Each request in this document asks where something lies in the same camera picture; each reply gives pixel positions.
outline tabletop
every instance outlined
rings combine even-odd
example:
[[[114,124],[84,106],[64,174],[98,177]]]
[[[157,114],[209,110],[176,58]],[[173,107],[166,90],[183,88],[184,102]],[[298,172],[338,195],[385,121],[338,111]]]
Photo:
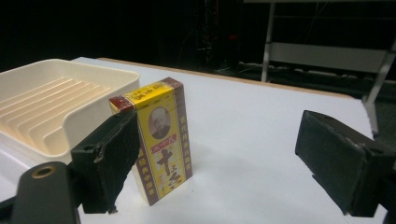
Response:
[[[143,64],[78,58],[140,74],[140,86],[165,77],[184,84],[193,176],[153,206],[141,197],[132,173],[115,215],[85,215],[82,223],[382,223],[344,216],[294,154],[304,110],[334,117],[370,137],[360,100],[320,91],[301,91],[260,82],[192,74]],[[26,170],[28,158],[11,158]],[[0,200],[15,194],[15,178],[1,167]]]

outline product package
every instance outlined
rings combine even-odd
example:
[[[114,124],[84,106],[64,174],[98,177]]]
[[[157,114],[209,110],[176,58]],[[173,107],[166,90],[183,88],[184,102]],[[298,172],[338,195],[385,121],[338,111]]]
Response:
[[[183,84],[168,77],[109,102],[115,113],[137,111],[140,150],[133,172],[153,205],[192,176]]]

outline box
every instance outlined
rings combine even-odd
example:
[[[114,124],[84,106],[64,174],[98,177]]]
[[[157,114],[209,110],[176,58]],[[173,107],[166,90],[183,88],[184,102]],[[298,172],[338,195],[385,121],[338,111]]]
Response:
[[[192,176],[183,85],[168,77],[109,102],[115,113],[137,110],[141,148],[133,172],[153,205]]]
[[[0,73],[0,142],[40,163],[70,149],[112,115],[108,99],[139,88],[139,74],[64,60]]]

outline white plastic basket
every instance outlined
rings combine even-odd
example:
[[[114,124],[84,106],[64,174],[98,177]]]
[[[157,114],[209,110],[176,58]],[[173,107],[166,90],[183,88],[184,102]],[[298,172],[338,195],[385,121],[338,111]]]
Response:
[[[35,161],[70,149],[111,116],[108,99],[139,88],[135,72],[63,60],[0,74],[0,139]]]

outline metal leg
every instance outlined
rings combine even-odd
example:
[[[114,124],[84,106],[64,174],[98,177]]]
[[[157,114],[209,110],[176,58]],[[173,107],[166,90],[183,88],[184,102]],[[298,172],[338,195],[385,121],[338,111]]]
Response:
[[[372,126],[373,135],[377,135],[378,130],[378,123],[376,121],[376,113],[375,113],[375,99],[381,90],[382,84],[384,84],[385,78],[388,75],[389,69],[393,64],[393,61],[396,56],[396,39],[393,42],[392,48],[387,53],[382,62],[378,74],[375,78],[375,84],[372,87],[370,94],[368,97],[363,98],[364,106],[366,107],[367,113],[369,115],[370,123]]]
[[[274,23],[275,14],[275,2],[270,4],[270,13],[268,16],[268,27],[267,27],[267,37],[265,39],[265,50],[262,60],[262,82],[267,81],[268,76],[268,65],[270,64],[270,53],[271,53],[271,37]]]

